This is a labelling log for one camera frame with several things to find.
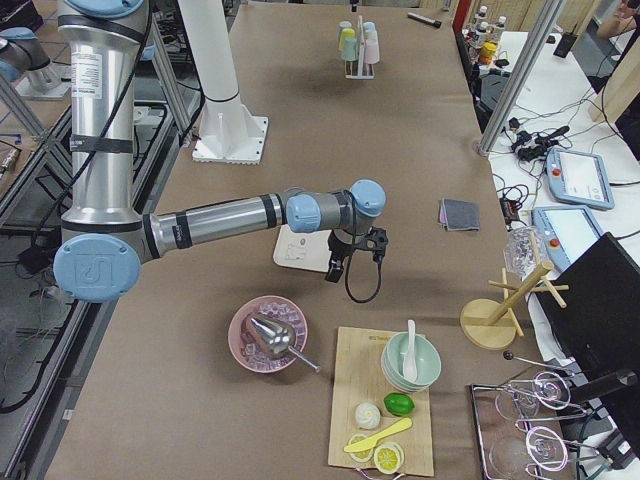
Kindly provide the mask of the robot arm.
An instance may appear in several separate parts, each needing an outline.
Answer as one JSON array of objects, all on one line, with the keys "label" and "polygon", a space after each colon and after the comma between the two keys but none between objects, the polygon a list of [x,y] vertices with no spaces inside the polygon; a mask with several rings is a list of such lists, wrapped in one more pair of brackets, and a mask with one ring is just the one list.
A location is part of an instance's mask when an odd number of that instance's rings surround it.
[{"label": "robot arm", "polygon": [[280,225],[328,232],[331,282],[348,278],[358,250],[381,262],[388,239],[374,221],[386,195],[369,179],[330,193],[290,188],[163,215],[136,212],[132,80],[151,26],[146,1],[58,5],[58,28],[71,48],[73,161],[73,203],[53,262],[59,287],[79,300],[115,300],[135,285],[144,263],[171,250]]},{"label": "robot arm", "polygon": [[60,100],[70,88],[35,33],[26,27],[1,31],[1,75],[29,100]]}]

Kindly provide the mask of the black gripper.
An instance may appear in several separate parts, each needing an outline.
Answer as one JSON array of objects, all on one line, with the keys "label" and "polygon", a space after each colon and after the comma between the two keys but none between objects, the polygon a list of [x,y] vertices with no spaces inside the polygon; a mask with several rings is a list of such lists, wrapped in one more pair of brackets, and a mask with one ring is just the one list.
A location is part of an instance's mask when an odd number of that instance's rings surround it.
[{"label": "black gripper", "polygon": [[357,250],[368,250],[368,240],[365,235],[354,235],[347,230],[335,229],[329,235],[328,247],[330,258],[325,280],[338,283],[353,254]]}]

